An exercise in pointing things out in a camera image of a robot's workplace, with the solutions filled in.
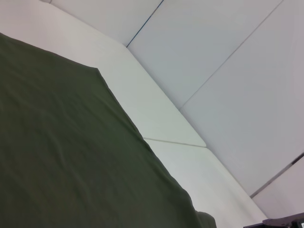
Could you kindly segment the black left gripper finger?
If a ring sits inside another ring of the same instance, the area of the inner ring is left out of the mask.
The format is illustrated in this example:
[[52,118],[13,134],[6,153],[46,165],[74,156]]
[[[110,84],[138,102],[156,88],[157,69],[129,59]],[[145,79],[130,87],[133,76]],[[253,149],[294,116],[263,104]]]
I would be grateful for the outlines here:
[[284,218],[265,219],[261,223],[245,226],[244,228],[303,228],[304,213]]

